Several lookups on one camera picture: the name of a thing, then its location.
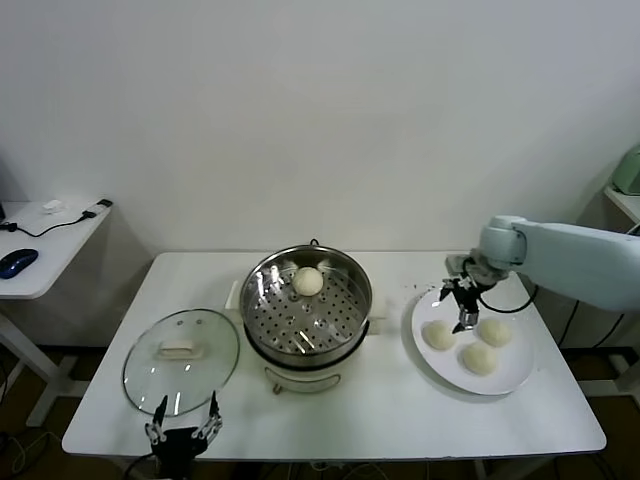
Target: white plate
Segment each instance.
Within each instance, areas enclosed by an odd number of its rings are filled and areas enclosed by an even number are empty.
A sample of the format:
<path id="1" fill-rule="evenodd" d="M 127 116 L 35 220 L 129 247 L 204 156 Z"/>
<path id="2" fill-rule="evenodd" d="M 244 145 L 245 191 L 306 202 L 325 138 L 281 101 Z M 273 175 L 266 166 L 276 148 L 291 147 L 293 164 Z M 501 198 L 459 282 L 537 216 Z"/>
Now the white plate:
<path id="1" fill-rule="evenodd" d="M 456 333 L 455 345 L 444 352 L 435 350 L 422 339 L 422 329 L 429 322 L 443 320 L 451 325 L 451 329 L 458 323 L 458 305 L 453 294 L 438 303 L 439 295 L 439 291 L 427 293 L 418 301 L 411 317 L 413 338 L 422 357 L 431 368 L 452 384 L 481 395 L 502 395 L 513 392 L 522 385 L 531 374 L 534 365 L 533 346 L 527 339 L 522 320 L 513 315 L 480 310 L 480 322 L 490 317 L 508 322 L 513 331 L 513 338 L 504 347 L 494 348 L 498 356 L 496 370 L 486 376 L 476 375 L 464 366 L 461 359 L 464 347 L 473 342 L 482 342 L 476 330 Z"/>

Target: white wall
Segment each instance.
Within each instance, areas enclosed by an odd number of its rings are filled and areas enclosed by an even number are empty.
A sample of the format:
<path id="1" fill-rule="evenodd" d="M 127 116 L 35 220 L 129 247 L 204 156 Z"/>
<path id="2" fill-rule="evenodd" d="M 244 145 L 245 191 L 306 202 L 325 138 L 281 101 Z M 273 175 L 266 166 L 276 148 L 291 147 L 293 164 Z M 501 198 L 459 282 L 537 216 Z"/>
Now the white wall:
<path id="1" fill-rule="evenodd" d="M 498 212 L 575 220 L 640 139 L 638 14 L 633 0 L 1 2 L 11 196 L 118 209 L 62 294 L 7 308 L 42 343 L 100 344 L 160 251 L 457 249 Z"/>

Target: green appliance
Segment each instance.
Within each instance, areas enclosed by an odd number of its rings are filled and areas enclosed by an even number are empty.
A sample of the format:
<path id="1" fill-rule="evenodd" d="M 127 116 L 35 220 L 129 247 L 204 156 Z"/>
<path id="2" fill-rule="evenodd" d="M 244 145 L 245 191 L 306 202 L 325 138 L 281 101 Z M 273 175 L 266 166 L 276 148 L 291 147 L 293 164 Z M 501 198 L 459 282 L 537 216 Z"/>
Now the green appliance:
<path id="1" fill-rule="evenodd" d="M 611 183 L 625 195 L 640 195 L 640 145 L 624 154 Z"/>

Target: glass lid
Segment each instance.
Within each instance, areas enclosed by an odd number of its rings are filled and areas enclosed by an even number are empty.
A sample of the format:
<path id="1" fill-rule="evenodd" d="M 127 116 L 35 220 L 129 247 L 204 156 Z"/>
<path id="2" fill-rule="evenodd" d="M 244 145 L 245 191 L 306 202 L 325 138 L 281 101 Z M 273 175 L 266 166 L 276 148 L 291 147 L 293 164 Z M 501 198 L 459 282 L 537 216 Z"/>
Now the glass lid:
<path id="1" fill-rule="evenodd" d="M 184 310 L 163 318 L 133 345 L 122 370 L 127 398 L 152 414 L 167 395 L 175 417 L 207 403 L 227 383 L 240 344 L 231 321 L 213 310 Z"/>

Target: cable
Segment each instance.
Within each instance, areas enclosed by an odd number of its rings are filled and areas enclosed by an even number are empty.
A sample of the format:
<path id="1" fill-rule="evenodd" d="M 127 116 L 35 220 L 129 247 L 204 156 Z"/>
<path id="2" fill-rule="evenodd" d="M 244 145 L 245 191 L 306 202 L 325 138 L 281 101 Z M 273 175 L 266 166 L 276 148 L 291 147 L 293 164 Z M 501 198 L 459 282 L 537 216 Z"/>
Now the cable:
<path id="1" fill-rule="evenodd" d="M 607 332 L 607 334 L 602 337 L 602 340 L 600 340 L 598 343 L 596 343 L 593 347 L 591 348 L 598 348 L 600 345 L 602 345 L 612 334 L 613 332 L 616 331 L 616 328 L 618 328 L 618 325 L 620 325 L 620 323 L 622 322 L 622 320 L 624 319 L 625 314 L 621 314 L 618 319 L 616 320 L 616 323 L 613 324 L 613 327 L 611 327 L 611 330 L 609 330 Z"/>
<path id="2" fill-rule="evenodd" d="M 485 302 L 481 296 L 478 296 L 478 301 L 487 309 L 491 310 L 492 312 L 496 312 L 496 313 L 518 313 L 521 312 L 522 310 L 524 310 L 525 308 L 527 308 L 529 305 L 531 305 L 533 303 L 533 300 L 536 298 L 536 295 L 538 295 L 538 290 L 540 290 L 540 287 L 538 287 L 537 285 L 535 287 L 533 287 L 533 293 L 531 294 L 531 296 L 529 297 L 529 300 L 527 300 L 525 302 L 524 305 L 522 305 L 521 307 L 518 308 L 514 308 L 513 310 L 502 310 L 500 308 L 495 308 L 492 307 L 490 305 L 487 305 L 487 302 Z"/>
<path id="3" fill-rule="evenodd" d="M 311 468 L 313 468 L 316 472 L 324 472 L 325 470 L 329 470 L 332 465 L 329 465 L 326 462 L 310 462 L 309 465 L 311 465 Z"/>
<path id="4" fill-rule="evenodd" d="M 16 458 L 13 459 L 13 462 L 11 464 L 11 474 L 5 477 L 0 477 L 1 480 L 11 480 L 31 470 L 31 468 L 33 468 L 38 463 L 38 461 L 45 455 L 47 451 L 47 447 L 49 446 L 50 438 L 54 438 L 55 440 L 60 442 L 60 439 L 54 433 L 45 431 L 42 435 L 36 438 L 29 445 L 27 445 L 26 447 L 23 447 L 22 444 L 18 441 L 18 438 L 34 430 L 42 430 L 42 429 L 28 428 L 26 430 L 23 430 L 20 433 L 17 433 L 9 437 L 9 441 L 15 443 L 15 445 L 18 447 L 18 450 L 20 450 L 20 453 Z M 46 442 L 44 443 L 42 450 L 38 452 L 38 454 L 31 460 L 30 463 L 27 463 L 27 453 L 30 450 L 32 450 L 36 445 L 38 445 L 43 438 L 46 439 Z"/>
<path id="5" fill-rule="evenodd" d="M 49 228 L 44 229 L 40 233 L 31 233 L 28 230 L 25 230 L 24 228 L 19 227 L 18 224 L 15 223 L 15 222 L 0 224 L 0 230 L 5 230 L 5 231 L 8 231 L 8 232 L 19 231 L 19 232 L 22 232 L 22 233 L 24 233 L 26 235 L 29 235 L 31 238 L 39 238 L 39 237 L 49 233 L 51 230 L 54 230 L 56 228 L 70 227 L 71 225 L 75 225 L 76 223 L 80 223 L 83 220 L 86 220 L 88 218 L 95 218 L 102 211 L 106 210 L 107 208 L 110 208 L 111 205 L 113 205 L 113 202 L 111 200 L 107 200 L 106 198 L 103 198 L 102 200 L 100 200 L 99 202 L 97 202 L 96 204 L 91 206 L 90 208 L 88 208 L 85 211 L 83 211 L 82 214 L 80 215 L 80 217 L 77 220 L 74 220 L 73 222 L 59 223 L 58 225 L 53 225 L 53 226 L 51 226 Z"/>
<path id="6" fill-rule="evenodd" d="M 146 459 L 153 457 L 153 453 L 147 453 L 146 455 L 142 455 L 136 458 L 133 462 L 129 464 L 127 469 L 124 471 L 124 475 L 122 475 L 122 480 L 129 480 L 129 475 L 131 475 L 131 471 L 138 465 L 140 462 L 144 462 Z"/>
<path id="7" fill-rule="evenodd" d="M 265 473 L 263 476 L 260 477 L 260 480 L 266 480 L 267 478 L 269 478 L 269 476 L 273 473 L 273 471 L 279 466 L 280 464 L 276 463 L 274 466 L 271 467 L 271 469 L 267 473 Z"/>
<path id="8" fill-rule="evenodd" d="M 19 231 L 19 232 L 26 233 L 26 234 L 27 234 L 27 235 L 29 235 L 31 238 L 39 238 L 39 237 L 43 236 L 44 234 L 49 233 L 49 232 L 50 232 L 51 230 L 53 230 L 53 229 L 60 228 L 60 227 L 69 227 L 69 226 L 71 226 L 71 225 L 75 225 L 76 223 L 80 223 L 81 221 L 83 221 L 83 220 L 85 220 L 85 219 L 87 219 L 87 218 L 89 218 L 89 217 L 85 217 L 85 216 L 83 215 L 82 217 L 78 218 L 77 220 L 74 220 L 73 222 L 68 222 L 68 223 L 59 223 L 58 225 L 53 225 L 53 226 L 51 226 L 51 227 L 49 227 L 49 228 L 47 228 L 47 229 L 43 230 L 43 231 L 42 231 L 42 232 L 40 232 L 40 233 L 31 233 L 31 232 L 29 232 L 29 231 L 25 230 L 25 229 L 24 229 L 24 228 L 22 228 L 22 227 L 18 227 L 17 225 L 15 226 L 15 229 L 12 229 L 12 227 L 11 227 L 11 226 L 12 226 L 12 225 L 14 225 L 14 224 L 12 224 L 12 223 L 4 223 L 4 224 L 2 224 L 2 226 L 8 226 L 8 227 L 10 227 L 10 228 L 7 228 L 7 230 L 9 230 L 10 232 L 17 230 L 17 231 Z"/>
<path id="9" fill-rule="evenodd" d="M 366 468 L 366 467 L 371 467 L 371 468 L 375 468 L 378 473 L 380 474 L 380 476 L 384 479 L 384 480 L 389 480 L 389 477 L 387 477 L 387 475 L 384 473 L 384 471 L 375 463 L 364 463 L 362 465 L 358 465 L 356 468 L 354 468 L 353 470 L 351 470 L 349 473 L 347 473 L 344 477 L 342 477 L 342 480 L 347 480 L 349 477 L 351 477 L 351 475 L 353 475 L 355 472 L 357 472 L 358 470 L 360 470 L 361 468 Z"/>
<path id="10" fill-rule="evenodd" d="M 579 306 L 580 306 L 580 300 L 576 300 L 576 303 L 573 304 L 573 310 L 571 310 L 571 315 L 569 315 L 569 320 L 567 320 L 567 323 L 564 326 L 564 331 L 562 332 L 562 336 L 560 337 L 560 341 L 558 342 L 558 348 L 562 346 L 564 339 L 567 338 L 567 333 L 569 333 L 569 327 L 571 326 L 571 323 L 573 322 L 573 319 L 576 316 L 576 312 L 578 311 Z"/>
<path id="11" fill-rule="evenodd" d="M 464 261 L 462 262 L 462 272 L 467 277 L 472 278 L 471 275 L 469 275 L 469 272 L 467 271 L 467 264 L 470 261 L 471 261 L 470 258 L 465 258 L 464 259 Z M 540 287 L 538 287 L 538 285 L 534 286 L 533 293 L 529 297 L 529 300 L 527 300 L 524 305 L 522 305 L 522 306 L 520 306 L 518 308 L 511 309 L 511 310 L 502 310 L 500 308 L 492 307 L 491 305 L 487 304 L 487 302 L 485 302 L 480 295 L 478 295 L 478 301 L 480 302 L 480 304 L 482 306 L 484 306 L 484 308 L 486 308 L 488 310 L 491 310 L 492 312 L 496 312 L 496 313 L 518 313 L 518 312 L 521 312 L 522 310 L 524 310 L 525 308 L 527 308 L 529 305 L 531 305 L 533 303 L 533 300 L 535 300 L 536 295 L 538 295 L 538 291 L 539 290 L 540 290 Z"/>
<path id="12" fill-rule="evenodd" d="M 618 477 L 616 476 L 616 473 L 613 471 L 613 467 L 609 464 L 609 462 L 607 462 L 604 457 L 602 456 L 602 454 L 600 453 L 596 453 L 594 454 L 595 458 L 600 460 L 600 462 L 604 465 L 604 467 L 606 468 L 606 470 L 609 472 L 609 475 L 611 476 L 611 478 L 613 480 L 616 480 Z"/>
<path id="13" fill-rule="evenodd" d="M 611 477 L 609 475 L 609 472 L 607 470 L 607 468 L 605 468 L 599 461 L 598 461 L 598 457 L 596 457 L 595 455 L 587 455 L 587 458 L 589 458 L 589 460 L 591 460 L 593 462 L 593 464 L 598 467 L 598 470 L 600 470 L 600 473 L 602 474 L 602 476 L 606 479 L 606 480 L 615 480 L 615 475 L 613 477 Z"/>
<path id="14" fill-rule="evenodd" d="M 605 478 L 605 480 L 618 480 L 618 477 L 613 471 L 613 468 L 611 467 L 611 465 L 609 465 L 609 463 L 604 459 L 602 455 L 596 453 L 593 455 L 585 456 L 594 463 L 598 470 L 600 470 L 600 473 Z M 562 480 L 562 477 L 560 476 L 560 465 L 558 462 L 559 459 L 560 457 L 556 457 L 553 459 L 553 472 L 556 480 Z"/>

